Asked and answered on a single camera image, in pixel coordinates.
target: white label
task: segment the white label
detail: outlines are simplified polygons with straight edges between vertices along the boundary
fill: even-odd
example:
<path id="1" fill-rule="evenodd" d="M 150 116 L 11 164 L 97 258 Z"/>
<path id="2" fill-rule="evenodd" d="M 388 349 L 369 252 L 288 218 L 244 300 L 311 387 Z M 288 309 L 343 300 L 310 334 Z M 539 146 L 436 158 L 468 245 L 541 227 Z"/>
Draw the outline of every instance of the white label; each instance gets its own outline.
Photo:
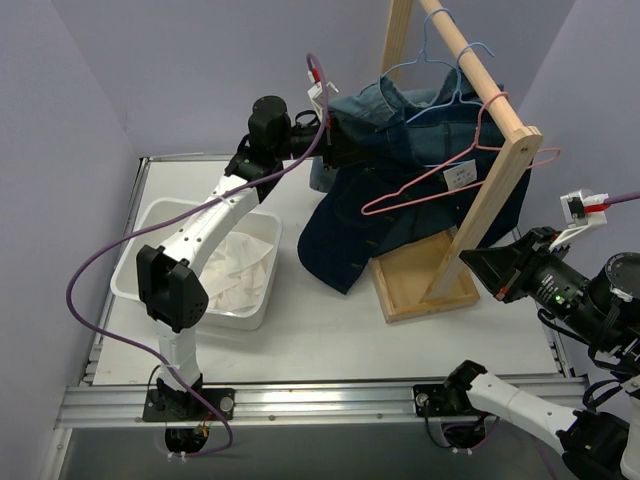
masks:
<path id="1" fill-rule="evenodd" d="M 455 190 L 475 182 L 478 179 L 475 159 L 445 170 L 444 179 L 449 190 Z"/>

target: wooden tray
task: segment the wooden tray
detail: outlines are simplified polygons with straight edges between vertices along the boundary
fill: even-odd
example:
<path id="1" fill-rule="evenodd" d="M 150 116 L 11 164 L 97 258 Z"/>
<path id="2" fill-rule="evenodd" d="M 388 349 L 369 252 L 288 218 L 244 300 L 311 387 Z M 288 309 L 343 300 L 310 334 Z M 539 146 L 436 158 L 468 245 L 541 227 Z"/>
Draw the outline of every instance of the wooden tray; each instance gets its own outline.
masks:
<path id="1" fill-rule="evenodd" d="M 480 299 L 465 267 L 448 295 L 421 302 L 452 240 L 450 232 L 441 232 L 370 260 L 373 283 L 387 323 L 468 307 Z"/>

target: clothing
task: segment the clothing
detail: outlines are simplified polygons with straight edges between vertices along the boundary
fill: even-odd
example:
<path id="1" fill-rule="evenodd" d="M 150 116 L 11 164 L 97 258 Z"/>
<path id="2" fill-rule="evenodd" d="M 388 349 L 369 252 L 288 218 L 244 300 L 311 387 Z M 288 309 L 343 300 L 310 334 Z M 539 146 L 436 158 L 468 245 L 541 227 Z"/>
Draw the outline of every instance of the clothing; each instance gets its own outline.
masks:
<path id="1" fill-rule="evenodd" d="M 473 141 L 479 106 L 458 99 L 448 107 L 407 119 L 428 105 L 451 99 L 457 82 L 451 72 L 439 89 L 400 92 L 386 77 L 359 95 L 335 100 L 332 117 L 354 142 L 376 152 L 369 162 L 342 168 L 320 202 L 298 241 L 298 256 L 313 275 L 341 293 L 347 293 L 371 257 L 407 243 L 460 226 L 479 188 L 373 216 L 360 209 L 368 202 L 397 191 L 402 185 L 469 147 Z M 462 98 L 479 101 L 463 77 Z M 501 146 L 504 138 L 488 113 L 483 115 L 480 143 Z M 474 150 L 461 161 L 475 159 L 478 180 L 486 178 L 497 152 Z M 481 246 L 500 239 L 518 221 L 529 183 L 527 171 L 496 217 Z M 419 182 L 403 195 L 377 208 L 446 192 L 442 172 Z"/>

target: wooden clothes rack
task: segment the wooden clothes rack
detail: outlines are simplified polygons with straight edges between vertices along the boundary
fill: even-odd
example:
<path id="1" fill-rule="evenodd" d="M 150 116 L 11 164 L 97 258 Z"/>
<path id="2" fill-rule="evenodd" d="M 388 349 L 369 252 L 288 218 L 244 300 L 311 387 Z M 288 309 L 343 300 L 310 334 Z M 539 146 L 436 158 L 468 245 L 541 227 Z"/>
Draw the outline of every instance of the wooden clothes rack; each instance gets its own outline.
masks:
<path id="1" fill-rule="evenodd" d="M 439 0 L 420 3 L 427 14 L 442 8 Z M 402 61 L 412 4 L 391 1 L 382 72 Z M 469 42 L 446 11 L 431 19 L 457 58 Z M 464 51 L 459 65 L 484 103 L 500 93 L 472 49 Z M 479 299 L 460 252 L 478 246 L 543 140 L 537 128 L 523 125 L 506 98 L 495 99 L 487 109 L 505 142 L 457 234 L 443 232 L 370 262 L 387 323 L 470 306 Z"/>

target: white table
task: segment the white table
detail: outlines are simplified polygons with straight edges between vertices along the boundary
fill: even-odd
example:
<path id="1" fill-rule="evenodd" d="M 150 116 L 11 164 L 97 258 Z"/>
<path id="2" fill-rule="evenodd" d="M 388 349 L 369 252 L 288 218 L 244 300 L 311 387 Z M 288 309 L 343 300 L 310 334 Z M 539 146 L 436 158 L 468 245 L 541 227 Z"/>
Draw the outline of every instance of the white table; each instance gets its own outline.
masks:
<path id="1" fill-rule="evenodd" d="M 226 162 L 150 165 L 139 212 L 159 197 L 201 201 Z M 284 232 L 267 313 L 253 332 L 200 328 L 198 363 L 206 382 L 312 382 L 443 377 L 465 359 L 501 375 L 557 373 L 535 305 L 503 305 L 477 283 L 472 308 L 387 325 L 365 270 L 347 296 L 300 264 L 296 244 L 322 195 L 309 186 L 310 162 L 286 175 L 260 209 L 282 217 Z M 157 349 L 142 304 L 116 298 L 108 329 Z M 94 384 L 146 383 L 157 360 L 105 338 Z"/>

